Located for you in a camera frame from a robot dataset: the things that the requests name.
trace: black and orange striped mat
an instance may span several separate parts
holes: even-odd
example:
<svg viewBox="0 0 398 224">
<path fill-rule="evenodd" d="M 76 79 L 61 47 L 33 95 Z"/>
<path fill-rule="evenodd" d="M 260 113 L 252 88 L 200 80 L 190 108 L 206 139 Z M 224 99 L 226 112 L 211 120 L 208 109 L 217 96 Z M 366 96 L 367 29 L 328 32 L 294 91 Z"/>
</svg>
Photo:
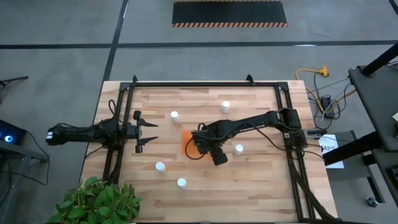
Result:
<svg viewBox="0 0 398 224">
<path fill-rule="evenodd" d="M 175 1 L 173 27 L 287 27 L 278 0 Z"/>
</svg>

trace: wooden table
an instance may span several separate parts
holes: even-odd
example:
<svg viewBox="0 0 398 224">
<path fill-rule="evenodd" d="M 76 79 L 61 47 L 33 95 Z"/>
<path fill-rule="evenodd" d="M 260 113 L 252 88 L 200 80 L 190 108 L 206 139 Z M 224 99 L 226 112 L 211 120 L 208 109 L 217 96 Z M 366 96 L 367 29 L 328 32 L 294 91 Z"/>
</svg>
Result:
<svg viewBox="0 0 398 224">
<path fill-rule="evenodd" d="M 312 129 L 312 112 L 304 82 L 288 83 L 292 104 L 299 113 L 303 129 Z M 104 83 L 95 123 L 112 117 L 108 101 L 116 101 L 119 84 Z M 224 100 L 231 103 L 228 114 L 220 111 L 220 104 Z M 159 125 L 158 128 L 143 127 L 142 137 L 159 138 L 148 143 L 142 154 L 135 153 L 135 140 L 129 140 L 124 150 L 119 184 L 132 184 L 136 194 L 144 199 L 137 222 L 297 221 L 286 154 L 272 146 L 257 131 L 242 133 L 227 141 L 223 150 L 228 156 L 228 163 L 221 166 L 214 166 L 211 160 L 205 158 L 193 161 L 182 154 L 182 131 L 196 129 L 198 123 L 243 119 L 277 110 L 273 88 L 135 88 L 130 115 L 133 124 L 134 110 L 141 110 L 142 118 Z M 178 111 L 180 115 L 177 124 L 170 120 L 172 111 Z M 284 147 L 280 131 L 274 128 L 264 128 L 262 131 L 278 146 Z M 233 147 L 237 144 L 244 146 L 240 156 L 232 155 Z M 90 144 L 87 153 L 98 147 L 99 144 Z M 309 147 L 307 150 L 321 153 L 319 147 Z M 102 177 L 105 158 L 106 149 L 87 158 L 82 179 L 94 175 Z M 304 159 L 311 190 L 328 212 L 337 217 L 323 161 L 309 153 Z M 156 162 L 163 162 L 166 171 L 157 172 Z M 181 177 L 187 180 L 185 189 L 177 186 L 177 179 Z M 308 217 L 302 192 L 300 197 L 304 214 Z"/>
</svg>

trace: paper sign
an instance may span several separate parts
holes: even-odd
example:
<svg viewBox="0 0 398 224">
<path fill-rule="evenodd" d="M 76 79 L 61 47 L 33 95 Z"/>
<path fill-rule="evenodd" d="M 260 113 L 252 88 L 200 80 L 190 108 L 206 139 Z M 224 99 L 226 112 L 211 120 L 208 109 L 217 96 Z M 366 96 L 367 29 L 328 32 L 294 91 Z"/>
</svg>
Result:
<svg viewBox="0 0 398 224">
<path fill-rule="evenodd" d="M 319 145 L 323 148 L 322 155 L 338 148 L 336 136 L 334 134 L 324 134 L 319 139 Z M 343 161 L 326 166 L 327 169 L 344 169 Z"/>
</svg>

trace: wheel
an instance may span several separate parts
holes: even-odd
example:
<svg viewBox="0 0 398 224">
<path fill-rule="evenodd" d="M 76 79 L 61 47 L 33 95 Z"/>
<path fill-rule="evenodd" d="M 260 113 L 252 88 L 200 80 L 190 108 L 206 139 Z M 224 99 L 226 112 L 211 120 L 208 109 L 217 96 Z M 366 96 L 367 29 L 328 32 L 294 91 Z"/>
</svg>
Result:
<svg viewBox="0 0 398 224">
<path fill-rule="evenodd" d="M 372 208 L 376 208 L 379 202 L 374 197 L 368 198 L 368 205 Z"/>
<path fill-rule="evenodd" d="M 135 119 L 136 121 L 141 117 L 141 111 L 135 111 L 134 114 L 132 115 L 132 118 Z"/>
</svg>

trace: concrete floor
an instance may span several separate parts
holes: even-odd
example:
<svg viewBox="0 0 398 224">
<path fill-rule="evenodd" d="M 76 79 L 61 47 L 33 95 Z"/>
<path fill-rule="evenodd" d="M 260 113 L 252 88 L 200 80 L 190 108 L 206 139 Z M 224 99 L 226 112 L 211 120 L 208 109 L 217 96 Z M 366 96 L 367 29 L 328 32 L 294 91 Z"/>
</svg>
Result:
<svg viewBox="0 0 398 224">
<path fill-rule="evenodd" d="M 387 0 L 284 0 L 286 29 L 172 29 L 171 0 L 130 1 L 120 43 L 208 41 L 398 40 L 398 23 Z M 0 0 L 1 44 L 111 43 L 122 0 Z M 118 49 L 110 80 L 291 80 L 300 68 L 328 66 L 330 76 L 318 87 L 346 78 L 348 69 L 369 63 L 389 45 L 329 47 L 213 47 Z M 49 147 L 44 138 L 58 122 L 91 124 L 109 49 L 0 50 L 0 79 L 28 75 L 1 92 L 0 119 L 29 130 L 51 155 L 47 187 L 24 180 L 13 223 L 43 223 L 67 189 L 80 178 L 86 144 Z M 313 89 L 313 74 L 301 73 Z M 335 96 L 348 81 L 323 89 Z M 373 126 L 357 94 L 329 131 L 353 129 L 357 137 Z M 397 207 L 377 167 L 372 167 L 385 204 L 368 207 L 372 195 L 366 179 L 333 180 L 339 217 L 353 222 L 394 223 Z M 32 177 L 44 179 L 44 167 Z"/>
</svg>

